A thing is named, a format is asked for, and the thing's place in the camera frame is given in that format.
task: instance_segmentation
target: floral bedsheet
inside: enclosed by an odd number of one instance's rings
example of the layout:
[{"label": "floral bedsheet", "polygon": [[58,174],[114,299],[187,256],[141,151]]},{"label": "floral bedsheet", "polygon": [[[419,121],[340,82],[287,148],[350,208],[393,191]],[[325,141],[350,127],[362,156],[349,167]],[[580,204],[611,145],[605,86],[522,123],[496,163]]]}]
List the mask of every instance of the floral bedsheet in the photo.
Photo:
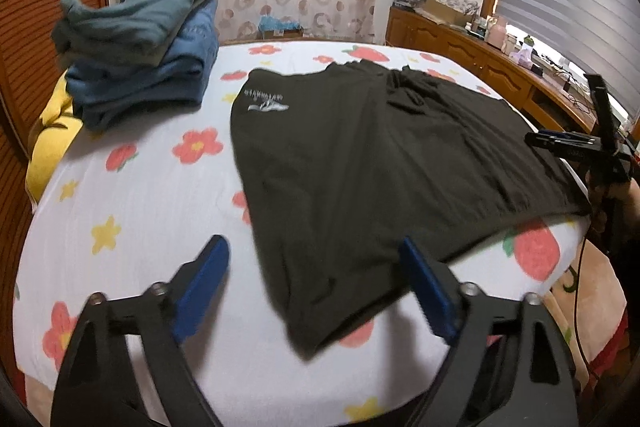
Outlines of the floral bedsheet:
[{"label": "floral bedsheet", "polygon": [[[312,360],[297,356],[267,298],[232,151],[231,104],[249,71],[307,73],[361,58],[409,65],[499,98],[455,62],[413,50],[309,41],[220,48],[200,110],[140,115],[102,135],[82,130],[68,150],[20,261],[18,367],[53,389],[88,295],[137,295],[170,279],[220,233],[230,244],[229,277],[184,353],[225,426],[338,425],[397,408],[426,390],[447,347],[430,333],[413,295]],[[544,294],[573,260],[587,222],[561,216],[541,225],[505,230],[452,269],[492,295]],[[129,347],[148,411],[166,422],[142,346],[133,339]]]}]

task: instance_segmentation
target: printed logo on shirt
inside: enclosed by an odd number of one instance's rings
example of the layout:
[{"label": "printed logo on shirt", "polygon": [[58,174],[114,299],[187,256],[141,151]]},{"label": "printed logo on shirt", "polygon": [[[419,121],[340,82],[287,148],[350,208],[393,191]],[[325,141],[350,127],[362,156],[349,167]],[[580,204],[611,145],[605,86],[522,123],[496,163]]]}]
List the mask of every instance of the printed logo on shirt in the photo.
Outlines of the printed logo on shirt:
[{"label": "printed logo on shirt", "polygon": [[244,95],[251,97],[255,100],[255,102],[257,102],[258,99],[262,100],[262,103],[259,105],[257,103],[254,103],[247,107],[247,111],[286,111],[289,108],[288,105],[280,103],[280,101],[282,100],[281,94],[271,94],[255,89],[245,89]]},{"label": "printed logo on shirt", "polygon": [[267,100],[265,102],[262,102],[260,105],[257,105],[254,103],[249,107],[247,107],[246,110],[267,112],[267,111],[286,111],[288,108],[289,106],[284,105],[283,103],[275,102],[274,100]]}]

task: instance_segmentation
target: yellow pillow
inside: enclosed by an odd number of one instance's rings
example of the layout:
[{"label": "yellow pillow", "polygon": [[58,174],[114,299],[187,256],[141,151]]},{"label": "yellow pillow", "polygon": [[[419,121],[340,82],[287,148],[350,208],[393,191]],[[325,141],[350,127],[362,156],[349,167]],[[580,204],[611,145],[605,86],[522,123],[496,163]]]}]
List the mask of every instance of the yellow pillow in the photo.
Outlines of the yellow pillow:
[{"label": "yellow pillow", "polygon": [[65,73],[60,76],[53,94],[38,121],[31,128],[26,188],[38,203],[53,171],[82,128],[82,121],[73,117],[73,99],[66,92]]}]

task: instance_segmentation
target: blue sweater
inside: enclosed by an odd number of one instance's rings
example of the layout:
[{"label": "blue sweater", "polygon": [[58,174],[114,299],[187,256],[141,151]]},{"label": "blue sweater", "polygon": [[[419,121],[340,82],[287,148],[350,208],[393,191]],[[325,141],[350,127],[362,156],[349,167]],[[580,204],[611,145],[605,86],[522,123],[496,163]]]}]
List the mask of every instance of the blue sweater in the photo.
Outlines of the blue sweater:
[{"label": "blue sweater", "polygon": [[199,106],[218,55],[217,6],[218,0],[206,0],[187,17],[156,68],[76,60],[66,73],[74,115],[88,129],[104,130],[123,115],[158,103]]}]

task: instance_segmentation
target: metal bolt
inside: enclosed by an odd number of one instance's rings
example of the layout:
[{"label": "metal bolt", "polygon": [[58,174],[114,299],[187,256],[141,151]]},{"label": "metal bolt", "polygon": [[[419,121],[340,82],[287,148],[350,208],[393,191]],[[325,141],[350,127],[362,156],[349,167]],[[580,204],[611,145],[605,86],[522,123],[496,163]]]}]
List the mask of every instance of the metal bolt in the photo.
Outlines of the metal bolt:
[{"label": "metal bolt", "polygon": [[542,299],[537,293],[527,293],[524,299],[527,301],[527,304],[531,304],[532,306],[540,306],[540,304],[542,304]]},{"label": "metal bolt", "polygon": [[89,295],[89,304],[91,304],[91,306],[102,304],[104,302],[107,302],[107,297],[104,293],[96,292]]},{"label": "metal bolt", "polygon": [[474,297],[480,293],[480,288],[475,283],[465,282],[460,285],[460,291],[462,291],[464,295]]},{"label": "metal bolt", "polygon": [[157,295],[158,297],[165,295],[167,291],[168,288],[166,287],[166,283],[164,282],[154,282],[151,285],[151,293],[153,293],[153,295]]}]

